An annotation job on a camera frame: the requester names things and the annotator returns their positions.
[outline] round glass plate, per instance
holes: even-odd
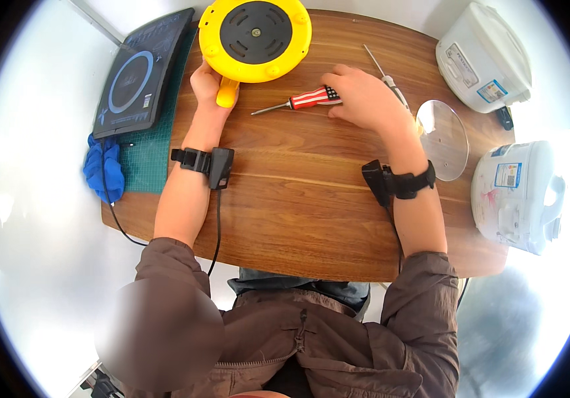
[[[437,178],[453,181],[461,176],[468,160],[468,139],[455,111],[432,99],[422,104],[416,120],[422,147],[433,163]]]

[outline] jeans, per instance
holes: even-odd
[[[320,279],[302,278],[239,268],[238,278],[227,281],[237,296],[248,291],[267,291],[275,289],[304,289],[318,292],[324,296],[351,307],[359,313],[369,296],[369,283],[333,282]]]

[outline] green cutting mat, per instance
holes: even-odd
[[[169,139],[177,109],[177,94],[195,35],[196,29],[190,29],[181,43],[157,123],[146,130],[127,132],[117,139],[121,144],[135,144],[133,147],[122,147],[119,151],[126,192],[161,194],[165,186],[168,178]]]

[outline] wooden table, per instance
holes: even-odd
[[[222,241],[218,260],[236,266],[328,280],[392,282],[398,274],[398,247],[385,211],[377,204],[360,167],[387,161],[371,131],[329,120],[328,107],[299,111],[250,112],[284,102],[318,87],[322,73],[344,63],[378,76],[362,47],[366,43],[393,76],[415,115],[422,103],[439,99],[461,118],[470,154],[462,176],[438,181],[448,254],[460,277],[501,272],[507,248],[475,228],[470,185],[478,160],[489,149],[514,142],[493,114],[460,102],[438,72],[437,40],[408,28],[346,13],[310,10],[313,38],[309,55],[290,73],[262,84],[242,84],[221,146],[236,153],[229,187],[222,192]],[[196,109],[189,76],[201,63],[198,43],[185,68],[170,147],[178,148]],[[174,167],[169,162],[168,172]],[[159,195],[125,193],[115,204],[122,227],[149,240]],[[114,220],[102,204],[103,222]],[[216,195],[194,253],[211,259],[216,245]]]

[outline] screwdriver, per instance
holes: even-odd
[[[300,109],[301,107],[311,107],[315,105],[333,105],[340,104],[341,102],[342,100],[336,93],[336,90],[332,89],[328,85],[324,85],[314,91],[303,92],[299,96],[289,97],[289,100],[284,104],[266,107],[265,109],[252,112],[251,115],[258,115],[259,113],[271,111],[273,109],[278,109],[285,106],[288,106],[289,109]]]
[[[408,111],[411,111],[408,108],[408,102],[407,100],[404,98],[404,96],[402,95],[402,92],[400,91],[400,89],[398,88],[398,86],[396,86],[395,82],[393,82],[393,79],[391,76],[385,74],[382,70],[382,68],[380,67],[380,64],[378,63],[378,61],[375,59],[375,57],[373,56],[373,54],[369,51],[369,48],[366,46],[366,44],[362,44],[364,46],[364,49],[369,53],[369,55],[371,56],[371,59],[373,59],[373,61],[375,62],[375,65],[378,67],[378,70],[380,71],[380,73],[382,74],[382,81],[384,82],[384,84],[387,85],[387,87],[389,87],[391,89],[391,91],[393,91],[393,94],[396,95],[396,97],[398,97],[398,100],[400,100],[400,102],[402,103],[402,105],[404,105]]]

